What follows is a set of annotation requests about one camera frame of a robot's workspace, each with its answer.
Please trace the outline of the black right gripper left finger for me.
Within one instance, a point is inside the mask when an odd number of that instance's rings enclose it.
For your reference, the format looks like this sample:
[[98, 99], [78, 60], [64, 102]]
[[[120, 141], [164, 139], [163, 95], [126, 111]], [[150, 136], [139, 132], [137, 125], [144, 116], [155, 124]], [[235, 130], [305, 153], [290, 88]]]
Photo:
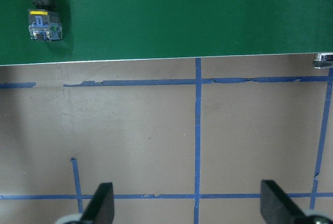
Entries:
[[113, 184], [112, 182], [101, 183], [83, 212], [80, 223], [112, 224], [113, 220]]

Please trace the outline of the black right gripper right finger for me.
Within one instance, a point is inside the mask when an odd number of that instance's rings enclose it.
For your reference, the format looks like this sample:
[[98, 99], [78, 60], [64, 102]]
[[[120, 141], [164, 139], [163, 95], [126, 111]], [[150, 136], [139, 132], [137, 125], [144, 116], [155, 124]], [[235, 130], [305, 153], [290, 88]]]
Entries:
[[274, 180], [261, 181], [260, 213], [265, 223], [303, 223], [307, 216]]

